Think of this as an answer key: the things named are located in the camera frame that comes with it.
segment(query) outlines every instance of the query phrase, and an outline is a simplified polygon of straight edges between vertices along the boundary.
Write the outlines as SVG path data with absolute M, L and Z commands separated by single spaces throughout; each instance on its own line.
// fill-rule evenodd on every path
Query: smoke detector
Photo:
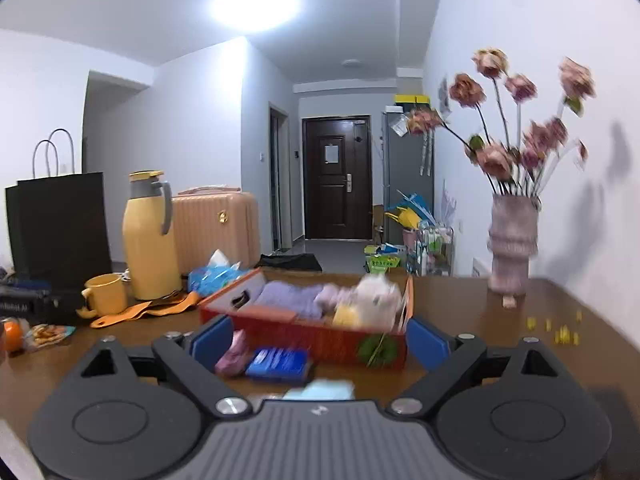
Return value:
M 342 66 L 345 68 L 360 68 L 362 62 L 359 59 L 345 59 L 342 62 Z

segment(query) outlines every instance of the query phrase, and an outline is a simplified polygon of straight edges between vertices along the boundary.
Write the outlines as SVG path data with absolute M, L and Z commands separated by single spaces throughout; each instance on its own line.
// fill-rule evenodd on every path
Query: ceiling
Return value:
M 3 0 L 0 28 L 101 48 L 159 66 L 237 31 L 212 0 Z M 396 76 L 422 67 L 438 0 L 302 0 L 291 22 L 248 35 L 293 83 Z M 359 59 L 360 68 L 345 68 Z

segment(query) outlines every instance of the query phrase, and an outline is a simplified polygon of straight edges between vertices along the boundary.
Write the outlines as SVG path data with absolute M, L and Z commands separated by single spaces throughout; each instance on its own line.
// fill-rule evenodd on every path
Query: thermos lid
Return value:
M 153 178 L 155 176 L 159 176 L 162 174 L 164 174 L 164 171 L 153 171 L 153 170 L 136 171 L 135 173 L 131 173 L 129 175 L 129 180 L 132 182 L 135 180 L 146 180 L 148 178 Z

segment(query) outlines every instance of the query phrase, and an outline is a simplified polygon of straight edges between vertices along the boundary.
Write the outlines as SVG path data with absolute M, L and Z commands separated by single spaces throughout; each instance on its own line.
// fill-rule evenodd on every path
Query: orange strap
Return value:
M 200 295 L 197 292 L 190 292 L 187 297 L 180 303 L 164 306 L 162 308 L 153 307 L 153 301 L 145 301 L 137 305 L 130 306 L 124 312 L 112 314 L 110 316 L 102 316 L 91 323 L 91 328 L 104 328 L 106 326 L 115 325 L 121 321 L 131 321 L 140 319 L 145 314 L 151 316 L 168 316 L 169 314 L 180 314 L 188 308 L 196 305 L 200 301 Z

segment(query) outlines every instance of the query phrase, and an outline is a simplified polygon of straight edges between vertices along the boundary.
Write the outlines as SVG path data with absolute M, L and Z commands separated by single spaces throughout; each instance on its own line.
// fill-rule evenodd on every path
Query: tile floor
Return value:
M 364 247 L 372 242 L 343 240 L 299 240 L 287 254 L 312 253 L 323 272 L 337 274 L 363 274 Z

